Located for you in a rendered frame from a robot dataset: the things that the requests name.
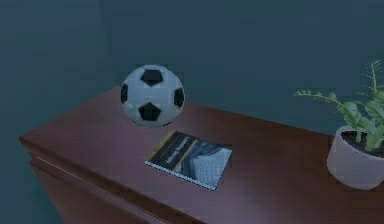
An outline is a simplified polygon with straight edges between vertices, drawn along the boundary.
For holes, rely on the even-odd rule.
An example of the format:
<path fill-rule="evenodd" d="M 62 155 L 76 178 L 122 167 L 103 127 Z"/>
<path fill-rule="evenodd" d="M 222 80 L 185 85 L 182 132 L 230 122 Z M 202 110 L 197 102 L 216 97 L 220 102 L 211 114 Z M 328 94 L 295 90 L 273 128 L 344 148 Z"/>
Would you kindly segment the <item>black and white soccer ball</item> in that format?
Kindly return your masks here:
<path fill-rule="evenodd" d="M 144 65 L 124 80 L 120 101 L 134 123 L 157 128 L 170 124 L 182 112 L 185 93 L 180 79 L 168 68 Z"/>

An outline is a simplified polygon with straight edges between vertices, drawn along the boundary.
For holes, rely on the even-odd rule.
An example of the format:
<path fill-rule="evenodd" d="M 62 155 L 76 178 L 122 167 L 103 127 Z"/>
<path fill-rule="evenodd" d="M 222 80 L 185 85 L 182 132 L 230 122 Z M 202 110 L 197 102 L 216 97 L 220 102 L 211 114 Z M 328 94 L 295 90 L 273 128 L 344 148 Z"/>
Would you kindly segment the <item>black and grey book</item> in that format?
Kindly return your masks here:
<path fill-rule="evenodd" d="M 231 154 L 230 147 L 179 131 L 171 131 L 144 160 L 144 163 L 214 191 Z"/>

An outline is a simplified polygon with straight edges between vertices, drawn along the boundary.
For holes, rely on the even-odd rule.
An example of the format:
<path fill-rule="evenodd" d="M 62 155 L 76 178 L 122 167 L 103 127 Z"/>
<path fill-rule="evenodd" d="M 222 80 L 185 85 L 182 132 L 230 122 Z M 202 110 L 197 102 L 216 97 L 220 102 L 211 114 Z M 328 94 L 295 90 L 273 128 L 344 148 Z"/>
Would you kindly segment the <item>green plant in white pot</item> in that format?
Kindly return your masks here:
<path fill-rule="evenodd" d="M 346 125 L 337 129 L 327 157 L 329 172 L 341 183 L 371 190 L 384 182 L 384 85 L 378 84 L 381 60 L 368 63 L 372 85 L 367 100 L 341 102 L 335 93 L 297 90 L 295 96 L 334 104 Z"/>

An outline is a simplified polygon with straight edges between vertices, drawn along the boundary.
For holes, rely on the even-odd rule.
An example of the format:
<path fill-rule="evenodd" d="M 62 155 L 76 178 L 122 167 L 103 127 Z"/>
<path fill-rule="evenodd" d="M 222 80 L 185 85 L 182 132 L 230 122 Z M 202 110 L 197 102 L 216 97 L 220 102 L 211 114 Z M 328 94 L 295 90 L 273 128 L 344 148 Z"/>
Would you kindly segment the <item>dark red wooden dresser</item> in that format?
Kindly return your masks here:
<path fill-rule="evenodd" d="M 172 130 L 232 148 L 214 191 L 145 165 Z M 113 88 L 20 141 L 64 224 L 384 224 L 384 184 L 327 170 L 329 135 L 187 103 L 160 129 L 132 123 Z"/>

